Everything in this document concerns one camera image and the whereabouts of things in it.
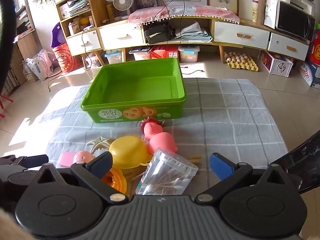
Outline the grey checked table cloth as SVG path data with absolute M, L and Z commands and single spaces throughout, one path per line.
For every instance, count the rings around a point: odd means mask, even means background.
M 218 152 L 233 162 L 265 168 L 287 153 L 263 97 L 248 80 L 188 79 L 185 87 L 182 117 L 166 120 L 164 126 L 180 155 L 196 153 L 208 159 Z M 87 143 L 99 136 L 142 136 L 137 121 L 94 123 L 80 108 L 87 90 L 78 86 L 59 91 L 39 116 L 45 137 L 42 150 L 54 163 L 65 151 L 87 149 Z

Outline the green plastic cookie box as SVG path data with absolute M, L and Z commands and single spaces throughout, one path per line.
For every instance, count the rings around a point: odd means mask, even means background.
M 178 59 L 151 59 L 103 66 L 81 109 L 97 124 L 177 119 L 186 99 Z

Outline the yellow plastic toy cup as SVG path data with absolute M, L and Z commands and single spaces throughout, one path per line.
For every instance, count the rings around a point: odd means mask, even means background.
M 121 169 L 147 166 L 152 159 L 146 143 L 141 137 L 125 136 L 111 143 L 108 150 L 113 157 L 113 164 Z

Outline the red box under cabinet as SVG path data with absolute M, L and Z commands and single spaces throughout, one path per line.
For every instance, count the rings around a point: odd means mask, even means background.
M 174 44 L 156 45 L 151 48 L 150 55 L 152 59 L 162 59 L 169 57 L 179 59 L 178 46 Z

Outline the pink pig toy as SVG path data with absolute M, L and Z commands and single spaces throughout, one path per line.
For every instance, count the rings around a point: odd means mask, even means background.
M 154 118 L 148 117 L 140 123 L 144 139 L 147 142 L 147 148 L 150 155 L 153 155 L 158 148 L 176 153 L 178 147 L 174 137 L 163 130 L 162 123 Z

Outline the white desk fan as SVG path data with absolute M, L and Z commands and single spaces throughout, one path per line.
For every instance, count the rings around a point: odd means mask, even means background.
M 127 20 L 130 15 L 130 8 L 133 6 L 133 0 L 113 0 L 113 6 L 119 11 L 119 17 Z

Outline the pink capsule ball toy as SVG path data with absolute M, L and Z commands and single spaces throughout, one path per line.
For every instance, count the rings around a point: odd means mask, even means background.
M 78 163 L 78 162 L 89 163 L 93 159 L 95 159 L 95 156 L 91 152 L 79 151 L 74 155 L 73 163 Z

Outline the wooden tv cabinet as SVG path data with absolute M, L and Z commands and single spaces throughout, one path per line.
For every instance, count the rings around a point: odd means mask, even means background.
M 65 5 L 67 1 L 59 1 L 56 7 Z M 221 17 L 187 14 L 175 16 L 169 13 L 167 17 L 152 19 L 150 22 L 131 23 L 128 20 L 121 20 L 103 24 L 103 20 L 108 17 L 107 2 L 105 0 L 88 0 L 88 2 L 89 8 L 87 10 L 68 18 L 60 18 L 62 32 L 73 56 L 101 50 L 124 50 L 148 46 L 149 42 L 145 31 L 148 27 L 155 25 L 171 26 L 173 36 L 170 40 L 163 41 L 163 44 L 207 44 L 218 46 L 220 50 L 226 47 L 247 47 L 271 51 L 302 61 L 306 59 L 310 46 L 308 41 L 247 19 L 235 22 Z M 194 22 L 198 22 L 212 37 L 210 42 L 188 41 L 176 37 L 181 28 Z

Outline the black microwave oven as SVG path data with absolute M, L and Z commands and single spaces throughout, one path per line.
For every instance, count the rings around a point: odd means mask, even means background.
M 266 0 L 264 25 L 312 41 L 315 18 L 280 0 Z

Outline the white starfish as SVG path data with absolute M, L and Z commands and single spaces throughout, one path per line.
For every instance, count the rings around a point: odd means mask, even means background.
M 111 144 L 115 141 L 114 138 L 98 137 L 87 143 L 87 146 L 91 146 L 91 153 L 94 154 L 97 150 L 107 149 L 109 150 Z

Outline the white plastic shopping bag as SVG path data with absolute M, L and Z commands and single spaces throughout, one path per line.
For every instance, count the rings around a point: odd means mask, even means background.
M 53 73 L 54 67 L 48 53 L 41 49 L 34 57 L 26 59 L 27 66 L 41 80 L 44 81 Z

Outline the pink lace cover cloth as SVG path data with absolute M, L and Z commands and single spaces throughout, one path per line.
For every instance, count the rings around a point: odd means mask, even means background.
M 134 11 L 129 15 L 128 22 L 147 24 L 179 17 L 214 18 L 219 21 L 240 23 L 240 18 L 226 8 L 217 8 L 210 5 L 167 5 L 163 7 L 150 7 Z

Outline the clear cotton swab jar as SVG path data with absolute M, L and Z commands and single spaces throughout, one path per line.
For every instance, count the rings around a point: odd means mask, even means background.
M 184 157 L 158 148 L 135 193 L 138 195 L 182 195 L 199 168 Z

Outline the black bag on shelf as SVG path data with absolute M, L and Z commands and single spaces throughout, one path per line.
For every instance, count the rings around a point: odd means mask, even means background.
M 172 39 L 171 26 L 167 24 L 156 24 L 144 31 L 144 35 L 148 44 L 157 44 L 161 42 L 167 42 Z

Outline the red paper bag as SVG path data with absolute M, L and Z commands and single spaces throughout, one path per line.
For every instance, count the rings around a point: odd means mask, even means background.
M 72 56 L 67 43 L 53 48 L 53 53 L 63 74 L 68 74 L 80 68 L 80 57 Z

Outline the white patterned storage box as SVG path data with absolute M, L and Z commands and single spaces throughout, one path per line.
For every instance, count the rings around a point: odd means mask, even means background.
M 272 75 L 289 77 L 293 62 L 286 56 L 261 50 L 259 60 Z

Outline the pink rectangular box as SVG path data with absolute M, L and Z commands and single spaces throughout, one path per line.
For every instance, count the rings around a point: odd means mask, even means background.
M 70 167 L 74 164 L 75 152 L 63 152 L 59 161 L 61 167 Z

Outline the egg tray with eggs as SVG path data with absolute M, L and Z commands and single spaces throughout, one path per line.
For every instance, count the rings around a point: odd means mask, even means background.
M 231 69 L 244 69 L 253 72 L 259 71 L 255 61 L 246 54 L 240 54 L 237 52 L 224 52 L 224 58 Z

